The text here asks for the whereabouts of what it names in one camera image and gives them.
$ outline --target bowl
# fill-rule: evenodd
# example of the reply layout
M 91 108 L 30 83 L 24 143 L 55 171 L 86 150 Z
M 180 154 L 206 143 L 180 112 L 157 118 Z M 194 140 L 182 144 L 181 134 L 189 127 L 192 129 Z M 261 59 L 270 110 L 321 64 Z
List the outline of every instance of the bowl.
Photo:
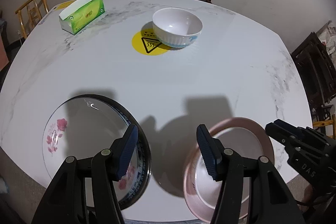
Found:
M 93 157 L 122 137 L 129 124 L 138 128 L 138 141 L 126 175 L 113 182 L 120 209 L 135 203 L 151 175 L 147 139 L 132 115 L 116 101 L 94 94 L 74 97 L 61 104 L 49 118 L 42 141 L 43 159 L 50 178 L 68 156 Z M 94 207 L 91 179 L 85 179 L 86 202 Z
M 165 45 L 183 48 L 194 43 L 203 28 L 193 13 L 180 8 L 163 8 L 153 15 L 153 30 Z
M 213 126 L 209 133 L 225 148 L 243 157 L 257 159 L 265 155 L 274 163 L 273 146 L 265 130 L 256 122 L 234 117 Z M 190 211 L 200 220 L 210 223 L 219 196 L 221 182 L 208 175 L 198 145 L 190 153 L 184 170 L 184 199 Z M 244 178 L 239 219 L 247 216 L 249 206 L 249 178 Z

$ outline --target table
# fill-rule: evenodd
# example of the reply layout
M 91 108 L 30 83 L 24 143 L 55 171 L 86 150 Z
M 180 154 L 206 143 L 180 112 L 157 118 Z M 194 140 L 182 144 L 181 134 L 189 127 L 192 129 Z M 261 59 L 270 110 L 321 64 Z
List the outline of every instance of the table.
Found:
M 123 211 L 129 219 L 194 219 L 182 189 L 183 164 L 197 125 L 228 117 L 261 126 L 283 119 L 312 126 L 305 90 L 280 37 L 242 15 L 198 0 L 104 0 L 106 12 L 73 36 L 54 7 L 19 50 L 0 93 L 0 145 L 30 177 L 47 187 L 42 135 L 53 111 L 79 94 L 108 96 L 142 126 L 152 150 L 144 195 Z M 204 28 L 191 46 L 148 56 L 132 37 L 153 13 L 181 7 Z M 275 166 L 286 182 L 297 173 L 272 140 Z

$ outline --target yellow sticker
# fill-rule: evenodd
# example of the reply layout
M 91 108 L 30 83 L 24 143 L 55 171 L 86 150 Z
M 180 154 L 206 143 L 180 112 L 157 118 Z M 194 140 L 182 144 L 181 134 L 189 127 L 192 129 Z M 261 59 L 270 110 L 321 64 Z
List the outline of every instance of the yellow sticker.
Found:
M 159 55 L 167 52 L 170 47 L 162 44 L 154 34 L 153 29 L 137 32 L 132 38 L 133 48 L 144 55 Z
M 56 10 L 66 8 L 66 7 L 68 7 L 71 3 L 75 2 L 75 1 L 76 1 L 76 0 L 70 0 L 70 1 L 67 1 L 67 2 L 63 2 L 63 3 L 61 3 L 60 5 L 57 6 Z

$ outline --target pink bowl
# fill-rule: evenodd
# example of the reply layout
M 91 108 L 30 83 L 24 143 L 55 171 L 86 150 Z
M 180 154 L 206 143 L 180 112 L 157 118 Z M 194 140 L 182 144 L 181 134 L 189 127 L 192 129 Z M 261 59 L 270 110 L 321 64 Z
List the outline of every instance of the pink bowl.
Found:
M 274 163 L 274 151 L 272 143 L 269 137 L 266 135 L 265 130 L 256 122 L 240 117 L 233 117 L 219 122 L 213 126 L 209 132 L 211 136 L 215 136 L 221 131 L 228 128 L 244 128 L 254 134 L 261 145 L 261 155 L 265 155 L 268 159 Z M 184 199 L 189 207 L 190 211 L 200 220 L 210 223 L 214 209 L 207 205 L 203 199 L 198 195 L 196 190 L 196 168 L 201 158 L 201 152 L 198 145 L 190 153 L 186 161 L 184 170 L 183 191 Z M 249 206 L 249 199 L 243 198 L 240 211 L 240 219 L 247 216 Z

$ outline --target floor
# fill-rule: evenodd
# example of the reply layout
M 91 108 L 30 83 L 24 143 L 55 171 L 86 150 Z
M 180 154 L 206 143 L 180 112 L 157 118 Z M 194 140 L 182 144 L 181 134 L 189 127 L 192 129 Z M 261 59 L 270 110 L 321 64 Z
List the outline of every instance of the floor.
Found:
M 14 60 L 19 48 L 8 53 L 10 62 Z M 9 66 L 0 72 L 0 90 L 8 72 Z M 9 188 L 9 193 L 0 194 L 8 205 L 14 209 L 21 219 L 30 224 L 36 208 L 45 192 L 45 188 L 24 173 L 0 148 L 0 177 L 3 177 Z M 302 200 L 308 183 L 298 175 L 288 184 L 290 191 L 297 200 Z

